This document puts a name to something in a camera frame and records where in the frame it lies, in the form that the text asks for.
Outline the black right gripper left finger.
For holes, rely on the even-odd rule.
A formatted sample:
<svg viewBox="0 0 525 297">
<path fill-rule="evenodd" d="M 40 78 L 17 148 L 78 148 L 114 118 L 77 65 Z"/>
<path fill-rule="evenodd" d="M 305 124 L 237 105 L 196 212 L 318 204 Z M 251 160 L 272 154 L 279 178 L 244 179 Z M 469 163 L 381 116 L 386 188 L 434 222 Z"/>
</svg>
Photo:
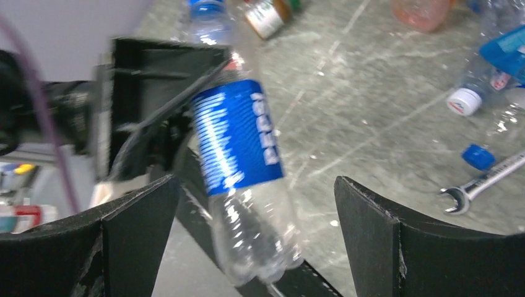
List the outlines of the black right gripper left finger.
<svg viewBox="0 0 525 297">
<path fill-rule="evenodd" d="M 21 234 L 1 235 L 2 296 L 151 296 L 181 195 L 166 175 Z"/>
</svg>

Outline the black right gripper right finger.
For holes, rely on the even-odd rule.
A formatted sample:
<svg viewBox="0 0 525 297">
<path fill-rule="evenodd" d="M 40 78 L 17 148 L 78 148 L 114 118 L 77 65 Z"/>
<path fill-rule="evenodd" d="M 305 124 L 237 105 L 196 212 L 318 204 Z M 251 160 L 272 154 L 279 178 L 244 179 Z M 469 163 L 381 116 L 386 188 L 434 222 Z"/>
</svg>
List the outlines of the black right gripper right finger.
<svg viewBox="0 0 525 297">
<path fill-rule="evenodd" d="M 437 220 L 346 176 L 334 196 L 358 296 L 523 296 L 524 235 Z"/>
</svg>

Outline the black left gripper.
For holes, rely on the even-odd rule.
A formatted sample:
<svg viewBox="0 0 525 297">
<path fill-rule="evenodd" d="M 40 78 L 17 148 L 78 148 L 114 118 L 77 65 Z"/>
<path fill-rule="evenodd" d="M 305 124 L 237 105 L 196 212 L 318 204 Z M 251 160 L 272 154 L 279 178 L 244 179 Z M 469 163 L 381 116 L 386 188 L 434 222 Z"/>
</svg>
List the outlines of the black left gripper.
<svg viewBox="0 0 525 297">
<path fill-rule="evenodd" d="M 145 173 L 159 127 L 189 104 L 230 60 L 224 45 L 117 37 L 93 80 L 41 82 L 59 146 L 93 158 L 96 180 Z M 44 144 L 18 55 L 1 51 L 1 155 Z M 122 144 L 112 143 L 123 139 Z"/>
</svg>

